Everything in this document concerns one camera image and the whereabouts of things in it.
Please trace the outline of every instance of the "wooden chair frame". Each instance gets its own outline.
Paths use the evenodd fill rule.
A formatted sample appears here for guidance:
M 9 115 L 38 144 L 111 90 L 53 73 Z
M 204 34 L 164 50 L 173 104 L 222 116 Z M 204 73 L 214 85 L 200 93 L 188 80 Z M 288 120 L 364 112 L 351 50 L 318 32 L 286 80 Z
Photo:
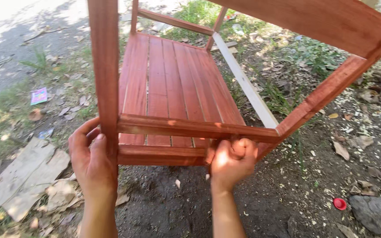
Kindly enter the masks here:
M 88 0 L 101 130 L 108 138 L 109 156 L 118 158 L 119 164 L 205 165 L 205 149 L 119 145 L 118 133 L 213 139 L 240 135 L 259 142 L 260 160 L 381 58 L 381 13 L 358 0 L 211 1 L 224 6 L 213 29 L 140 9 L 138 0 L 133 0 L 130 34 L 137 34 L 136 22 L 140 16 L 209 35 L 207 51 L 214 42 L 217 44 L 266 128 L 119 114 L 117 0 Z M 312 37 L 353 55 L 278 123 L 218 33 L 227 8 Z

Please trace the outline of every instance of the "red bottle cap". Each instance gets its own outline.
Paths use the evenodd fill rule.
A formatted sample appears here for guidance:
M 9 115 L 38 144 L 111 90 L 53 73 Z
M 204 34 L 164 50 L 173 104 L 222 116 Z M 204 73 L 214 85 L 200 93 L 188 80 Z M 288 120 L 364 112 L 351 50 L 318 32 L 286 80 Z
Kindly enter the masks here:
M 337 208 L 339 210 L 345 210 L 346 209 L 346 202 L 342 198 L 333 199 L 333 205 L 335 208 Z

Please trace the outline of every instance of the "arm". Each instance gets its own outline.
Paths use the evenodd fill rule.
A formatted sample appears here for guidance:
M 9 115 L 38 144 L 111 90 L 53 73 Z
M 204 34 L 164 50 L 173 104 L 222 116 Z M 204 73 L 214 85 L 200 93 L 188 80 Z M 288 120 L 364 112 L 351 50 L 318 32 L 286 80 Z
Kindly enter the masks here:
M 114 217 L 118 166 L 107 157 L 107 138 L 98 124 L 98 117 L 91 119 L 69 137 L 71 164 L 85 197 L 80 238 L 118 237 Z
M 233 187 L 254 171 L 257 150 L 255 143 L 249 139 L 233 143 L 223 140 L 215 152 L 208 153 L 213 156 L 211 195 L 214 238 L 246 237 L 233 198 Z

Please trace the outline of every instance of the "wooden backrest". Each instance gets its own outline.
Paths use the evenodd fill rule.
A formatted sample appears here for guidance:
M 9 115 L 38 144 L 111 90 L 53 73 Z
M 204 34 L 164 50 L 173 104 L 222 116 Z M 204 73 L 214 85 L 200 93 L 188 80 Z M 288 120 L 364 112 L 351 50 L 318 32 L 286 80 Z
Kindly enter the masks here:
M 381 13 L 359 0 L 210 0 L 367 58 L 381 43 Z

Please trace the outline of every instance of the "hand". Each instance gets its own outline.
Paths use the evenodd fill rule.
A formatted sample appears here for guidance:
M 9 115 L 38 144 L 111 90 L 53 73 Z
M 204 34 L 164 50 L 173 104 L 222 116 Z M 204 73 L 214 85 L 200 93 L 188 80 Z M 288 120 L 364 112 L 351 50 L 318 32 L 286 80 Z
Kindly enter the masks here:
M 207 160 L 211 163 L 211 187 L 214 192 L 231 192 L 235 184 L 254 172 L 258 149 L 255 142 L 243 138 L 222 140 L 214 150 L 210 148 Z
M 85 122 L 69 137 L 71 164 L 85 203 L 115 205 L 118 166 L 107 157 L 107 137 L 97 128 L 99 117 Z

